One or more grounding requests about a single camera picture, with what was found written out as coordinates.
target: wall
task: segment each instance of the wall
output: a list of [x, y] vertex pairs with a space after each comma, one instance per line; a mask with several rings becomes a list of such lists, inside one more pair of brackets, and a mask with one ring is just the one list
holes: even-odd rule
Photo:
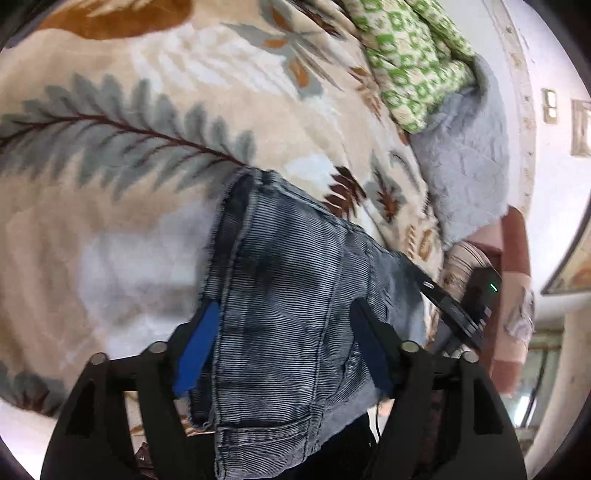
[[[534, 195], [527, 231], [532, 287], [539, 293], [566, 254], [591, 192], [591, 158], [570, 155], [571, 100], [590, 96], [568, 55], [538, 14], [522, 0], [504, 0], [519, 32], [530, 71], [537, 123]], [[558, 124], [543, 120], [542, 88], [556, 90]], [[558, 318], [591, 304], [591, 293], [538, 297], [536, 321]]]
[[564, 321], [556, 381], [540, 429], [525, 457], [532, 478], [550, 460], [577, 419], [591, 389], [591, 308]]

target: denim jeans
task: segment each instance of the denim jeans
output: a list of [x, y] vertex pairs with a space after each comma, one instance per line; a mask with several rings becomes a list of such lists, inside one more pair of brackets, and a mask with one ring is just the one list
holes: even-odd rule
[[[409, 260], [276, 172], [235, 174], [209, 258], [201, 295], [221, 306], [206, 379], [220, 479], [277, 476], [377, 402], [349, 324], [354, 299], [401, 338], [426, 341]], [[191, 397], [203, 410], [208, 395]]]

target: cable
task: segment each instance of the cable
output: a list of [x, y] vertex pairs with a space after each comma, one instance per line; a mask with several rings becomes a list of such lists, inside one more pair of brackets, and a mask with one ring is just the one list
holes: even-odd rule
[[378, 412], [379, 412], [379, 403], [375, 406], [375, 431], [378, 432], [378, 441], [380, 441], [382, 439], [382, 434], [379, 431]]

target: picture frame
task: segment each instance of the picture frame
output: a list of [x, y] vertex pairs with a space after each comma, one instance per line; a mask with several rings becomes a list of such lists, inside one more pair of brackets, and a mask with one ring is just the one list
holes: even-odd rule
[[571, 155], [591, 157], [591, 102], [573, 100], [573, 142]]
[[542, 290], [542, 295], [584, 291], [591, 291], [591, 199], [569, 250]]

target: beige blanket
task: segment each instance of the beige blanket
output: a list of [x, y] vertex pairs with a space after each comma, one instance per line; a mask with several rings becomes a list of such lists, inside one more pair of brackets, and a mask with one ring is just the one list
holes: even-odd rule
[[436, 220], [327, 0], [70, 0], [0, 53], [0, 396], [53, 414], [91, 354], [193, 313], [223, 180], [279, 171], [436, 276]]

